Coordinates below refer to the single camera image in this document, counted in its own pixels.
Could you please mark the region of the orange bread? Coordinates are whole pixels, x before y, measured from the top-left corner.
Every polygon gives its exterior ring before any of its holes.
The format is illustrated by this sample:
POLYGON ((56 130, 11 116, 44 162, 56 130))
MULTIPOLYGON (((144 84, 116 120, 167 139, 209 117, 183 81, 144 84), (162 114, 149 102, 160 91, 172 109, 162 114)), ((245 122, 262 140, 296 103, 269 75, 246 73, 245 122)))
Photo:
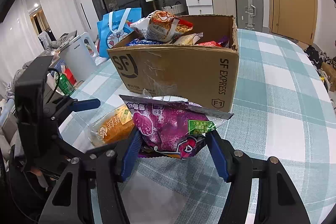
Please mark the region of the orange bread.
POLYGON ((133 128, 132 114, 123 104, 90 124, 86 135, 94 147, 101 147, 127 139, 133 128))

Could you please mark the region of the purple candy bag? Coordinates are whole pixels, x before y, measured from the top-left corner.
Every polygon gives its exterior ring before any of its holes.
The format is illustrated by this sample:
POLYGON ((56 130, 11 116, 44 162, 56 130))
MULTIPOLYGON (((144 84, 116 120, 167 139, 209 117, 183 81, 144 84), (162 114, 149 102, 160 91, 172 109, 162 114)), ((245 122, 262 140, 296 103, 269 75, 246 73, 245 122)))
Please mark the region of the purple candy bag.
POLYGON ((120 95, 142 136, 140 157, 167 156, 187 159, 206 145, 206 133, 217 130, 233 117, 187 100, 120 95))

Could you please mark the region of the blue cookie snack packet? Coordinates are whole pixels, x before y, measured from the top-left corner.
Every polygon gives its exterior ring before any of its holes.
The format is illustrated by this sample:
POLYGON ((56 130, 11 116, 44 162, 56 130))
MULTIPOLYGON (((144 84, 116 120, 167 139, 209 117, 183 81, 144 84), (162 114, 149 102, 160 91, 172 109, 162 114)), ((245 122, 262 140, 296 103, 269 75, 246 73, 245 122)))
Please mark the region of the blue cookie snack packet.
POLYGON ((136 38, 132 40, 131 42, 127 43, 126 46, 139 46, 139 45, 163 45, 164 42, 159 42, 155 40, 149 40, 144 38, 136 38))

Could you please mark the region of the red snack packet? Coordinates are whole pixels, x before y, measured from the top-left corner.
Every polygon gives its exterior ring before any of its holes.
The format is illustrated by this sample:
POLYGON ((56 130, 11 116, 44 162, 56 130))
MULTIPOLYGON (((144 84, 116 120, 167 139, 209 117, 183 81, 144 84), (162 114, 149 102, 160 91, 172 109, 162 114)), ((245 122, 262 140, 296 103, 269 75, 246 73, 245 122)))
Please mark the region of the red snack packet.
POLYGON ((218 43, 218 42, 215 42, 215 41, 199 43, 199 44, 196 44, 196 46, 202 46, 202 47, 219 47, 219 48, 222 47, 221 43, 218 43))

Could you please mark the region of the cream sandwich cake packet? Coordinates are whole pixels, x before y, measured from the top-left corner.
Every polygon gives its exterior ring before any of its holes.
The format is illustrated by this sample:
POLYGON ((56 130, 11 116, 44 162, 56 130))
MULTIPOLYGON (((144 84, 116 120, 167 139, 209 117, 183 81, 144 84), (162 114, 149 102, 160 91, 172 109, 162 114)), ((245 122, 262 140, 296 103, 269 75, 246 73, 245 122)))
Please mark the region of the cream sandwich cake packet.
POLYGON ((203 37, 203 33, 194 33, 189 35, 183 35, 178 38, 175 42, 172 42, 172 45, 180 46, 193 46, 203 37))

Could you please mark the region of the white noodle snack bag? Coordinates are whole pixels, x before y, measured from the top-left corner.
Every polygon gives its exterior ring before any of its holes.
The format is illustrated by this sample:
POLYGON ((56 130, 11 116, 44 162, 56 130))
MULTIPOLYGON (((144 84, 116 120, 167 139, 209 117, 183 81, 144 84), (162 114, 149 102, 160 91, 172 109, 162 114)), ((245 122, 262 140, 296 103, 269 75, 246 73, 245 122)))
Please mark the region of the white noodle snack bag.
POLYGON ((144 39, 167 43, 191 31, 193 24, 170 12, 156 10, 131 23, 130 28, 144 39))

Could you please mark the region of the white appliance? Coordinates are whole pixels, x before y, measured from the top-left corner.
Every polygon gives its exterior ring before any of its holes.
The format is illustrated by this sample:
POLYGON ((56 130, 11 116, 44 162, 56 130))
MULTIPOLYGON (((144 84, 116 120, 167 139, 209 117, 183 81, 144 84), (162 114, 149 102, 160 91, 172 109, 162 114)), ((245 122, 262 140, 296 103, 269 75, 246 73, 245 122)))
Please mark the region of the white appliance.
POLYGON ((59 56, 76 81, 85 81, 96 70, 99 53, 88 32, 84 32, 65 42, 60 47, 59 56))

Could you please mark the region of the checkered teal tablecloth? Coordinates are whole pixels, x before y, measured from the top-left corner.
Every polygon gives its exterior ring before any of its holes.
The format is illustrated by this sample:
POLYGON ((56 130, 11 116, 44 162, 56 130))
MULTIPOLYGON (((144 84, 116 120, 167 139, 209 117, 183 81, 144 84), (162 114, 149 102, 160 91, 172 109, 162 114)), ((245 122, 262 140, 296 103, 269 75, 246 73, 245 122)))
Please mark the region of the checkered teal tablecloth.
MULTIPOLYGON (((295 43, 247 30, 238 41, 234 115, 219 134, 250 157, 277 157, 311 223, 321 223, 335 204, 332 100, 295 43)), ((217 223, 230 186, 203 148, 188 160, 138 159, 119 188, 131 223, 217 223)))

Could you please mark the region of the brown SF cardboard box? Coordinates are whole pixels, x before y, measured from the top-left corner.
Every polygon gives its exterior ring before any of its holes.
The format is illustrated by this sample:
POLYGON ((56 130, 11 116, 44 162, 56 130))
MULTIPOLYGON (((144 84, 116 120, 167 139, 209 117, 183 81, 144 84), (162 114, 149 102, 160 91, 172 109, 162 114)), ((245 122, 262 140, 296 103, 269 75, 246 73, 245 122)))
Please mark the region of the brown SF cardboard box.
POLYGON ((222 47, 126 44, 136 32, 109 49, 108 55, 126 88, 147 90, 152 96, 177 96, 209 109, 231 109, 239 67, 236 19, 226 15, 181 17, 203 33, 199 43, 215 41, 222 47))

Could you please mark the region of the blue Doraemon tote bag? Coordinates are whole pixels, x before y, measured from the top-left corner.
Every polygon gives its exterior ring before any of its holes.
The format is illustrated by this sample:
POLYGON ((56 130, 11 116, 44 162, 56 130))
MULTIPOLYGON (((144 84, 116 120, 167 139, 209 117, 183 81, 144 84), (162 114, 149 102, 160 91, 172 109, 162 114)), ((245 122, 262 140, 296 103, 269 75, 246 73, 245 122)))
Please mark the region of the blue Doraemon tote bag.
POLYGON ((97 22, 100 57, 108 58, 107 50, 112 49, 123 38, 131 34, 133 29, 130 25, 140 20, 141 16, 140 7, 111 11, 103 15, 102 20, 97 22))

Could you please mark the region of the woven basket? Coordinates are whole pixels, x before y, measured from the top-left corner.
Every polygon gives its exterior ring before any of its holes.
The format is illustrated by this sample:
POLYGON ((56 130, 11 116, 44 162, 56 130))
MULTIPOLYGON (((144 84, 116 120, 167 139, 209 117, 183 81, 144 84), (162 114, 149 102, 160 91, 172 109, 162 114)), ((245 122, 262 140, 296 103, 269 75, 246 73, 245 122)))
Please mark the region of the woven basket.
POLYGON ((183 5, 181 3, 172 5, 172 6, 165 6, 162 8, 163 11, 169 12, 173 15, 176 16, 181 16, 181 15, 187 15, 188 11, 187 11, 187 6, 183 5))

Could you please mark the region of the silver suitcase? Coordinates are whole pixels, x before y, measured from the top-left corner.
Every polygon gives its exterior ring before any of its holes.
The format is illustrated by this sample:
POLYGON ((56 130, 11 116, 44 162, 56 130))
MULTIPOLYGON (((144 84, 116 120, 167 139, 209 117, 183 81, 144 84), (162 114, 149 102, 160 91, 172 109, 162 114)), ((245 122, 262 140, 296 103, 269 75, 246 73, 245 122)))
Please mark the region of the silver suitcase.
POLYGON ((264 0, 236 0, 238 28, 262 32, 264 0))

